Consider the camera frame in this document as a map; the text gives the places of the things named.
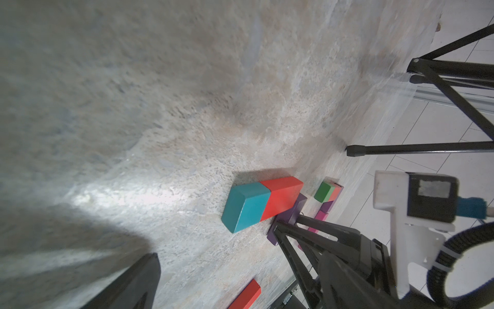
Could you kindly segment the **red block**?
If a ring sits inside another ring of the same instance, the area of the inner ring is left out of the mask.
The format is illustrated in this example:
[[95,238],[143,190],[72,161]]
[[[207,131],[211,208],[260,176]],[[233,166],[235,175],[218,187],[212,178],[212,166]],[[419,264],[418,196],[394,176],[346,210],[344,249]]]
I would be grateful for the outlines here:
[[334,201],[336,201],[338,199],[340,193],[343,190],[343,187],[340,184],[337,184],[335,182],[331,182],[330,185],[331,185],[331,188],[333,190],[331,192],[331,195],[329,196],[328,201],[329,202],[334,202]]
[[304,186],[304,183],[294,176],[265,180],[261,184],[271,192],[261,221],[270,219],[292,208]]
[[250,309],[260,295],[261,286],[255,279],[252,279],[244,290],[230,304],[228,309]]

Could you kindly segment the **teal cube block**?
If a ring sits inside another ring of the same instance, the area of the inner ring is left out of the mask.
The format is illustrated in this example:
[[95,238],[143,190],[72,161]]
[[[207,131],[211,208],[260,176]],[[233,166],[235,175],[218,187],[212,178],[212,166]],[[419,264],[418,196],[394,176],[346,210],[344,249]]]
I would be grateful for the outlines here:
[[232,187],[222,223],[232,234],[259,223],[270,195],[271,191],[260,182]]

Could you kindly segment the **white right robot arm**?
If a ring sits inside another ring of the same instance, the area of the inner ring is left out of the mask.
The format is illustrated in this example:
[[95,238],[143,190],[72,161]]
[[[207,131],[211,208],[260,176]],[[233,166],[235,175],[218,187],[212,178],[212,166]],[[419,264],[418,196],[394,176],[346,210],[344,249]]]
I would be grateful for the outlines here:
[[391,215],[390,245],[307,216],[278,221],[274,236],[310,308],[482,308],[493,302],[492,281],[446,293],[463,254],[493,241],[491,223],[445,238],[458,216],[493,215],[482,198],[458,191],[453,176],[378,171],[373,206]]

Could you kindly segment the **green cube block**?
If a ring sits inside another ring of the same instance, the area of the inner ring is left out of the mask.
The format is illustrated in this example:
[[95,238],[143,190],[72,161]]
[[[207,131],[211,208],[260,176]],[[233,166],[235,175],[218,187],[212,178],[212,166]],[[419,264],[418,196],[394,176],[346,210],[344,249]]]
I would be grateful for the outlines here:
[[329,202],[335,189],[336,187],[332,182],[322,182],[314,195],[314,199],[320,203]]

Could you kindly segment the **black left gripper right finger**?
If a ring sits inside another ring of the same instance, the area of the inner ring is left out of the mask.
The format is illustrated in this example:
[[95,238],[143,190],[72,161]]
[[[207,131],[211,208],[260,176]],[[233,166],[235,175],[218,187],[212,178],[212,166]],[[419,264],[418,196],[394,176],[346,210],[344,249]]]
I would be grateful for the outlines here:
[[378,292],[334,254],[319,261],[322,308],[398,308],[397,301]]

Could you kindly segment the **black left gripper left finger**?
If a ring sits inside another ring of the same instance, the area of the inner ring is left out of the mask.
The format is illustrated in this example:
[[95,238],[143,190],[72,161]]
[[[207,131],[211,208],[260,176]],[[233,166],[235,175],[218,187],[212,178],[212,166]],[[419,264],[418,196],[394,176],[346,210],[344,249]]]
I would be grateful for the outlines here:
[[152,308],[160,276],[157,253],[145,254],[83,307]]

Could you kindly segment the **dark purple block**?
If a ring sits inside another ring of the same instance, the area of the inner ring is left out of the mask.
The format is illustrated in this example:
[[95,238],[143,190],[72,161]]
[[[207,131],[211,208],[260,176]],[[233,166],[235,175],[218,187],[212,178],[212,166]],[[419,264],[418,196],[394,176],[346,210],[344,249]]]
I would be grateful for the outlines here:
[[307,197],[304,196],[302,193],[300,193],[293,205],[292,208],[288,209],[287,211],[284,211],[278,215],[276,215],[275,220],[271,224],[271,227],[267,233],[267,239],[268,241],[274,245],[277,246],[278,242],[274,234],[274,230],[279,222],[284,222],[290,225],[295,224],[297,221],[297,218],[301,214],[301,211],[303,207],[305,206],[307,202]]

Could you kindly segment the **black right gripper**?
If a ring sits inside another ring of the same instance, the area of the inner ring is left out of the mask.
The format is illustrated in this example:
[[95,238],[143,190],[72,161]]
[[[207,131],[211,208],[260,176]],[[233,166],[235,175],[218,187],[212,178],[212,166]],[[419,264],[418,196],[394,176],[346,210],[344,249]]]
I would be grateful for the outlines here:
[[[309,227],[319,232],[310,232]],[[405,303],[398,299],[389,255],[382,243],[366,237],[361,239],[356,229],[304,215],[300,215],[293,225],[279,222],[274,234],[310,308],[322,308],[319,261],[324,252],[340,258],[378,292],[386,293],[397,301],[398,308],[405,308]],[[302,247],[302,252],[316,270],[316,278],[312,277],[295,250],[292,239]]]

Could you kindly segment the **magenta long block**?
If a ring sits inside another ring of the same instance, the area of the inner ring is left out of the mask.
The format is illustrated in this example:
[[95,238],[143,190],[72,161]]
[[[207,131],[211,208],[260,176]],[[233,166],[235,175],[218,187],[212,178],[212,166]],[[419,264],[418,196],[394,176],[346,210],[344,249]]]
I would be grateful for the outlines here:
[[[325,212],[323,212],[323,211],[319,211],[319,212],[317,212],[317,214],[316,214],[316,216],[315,216],[315,220],[318,220],[318,221],[325,221],[327,217],[328,217],[328,213],[325,213]],[[318,230],[318,229],[315,229],[315,228],[313,228],[313,227],[309,227],[309,228],[308,228],[308,230],[309,230],[310,232],[313,232],[313,233],[316,233],[316,234],[319,232],[319,230]]]

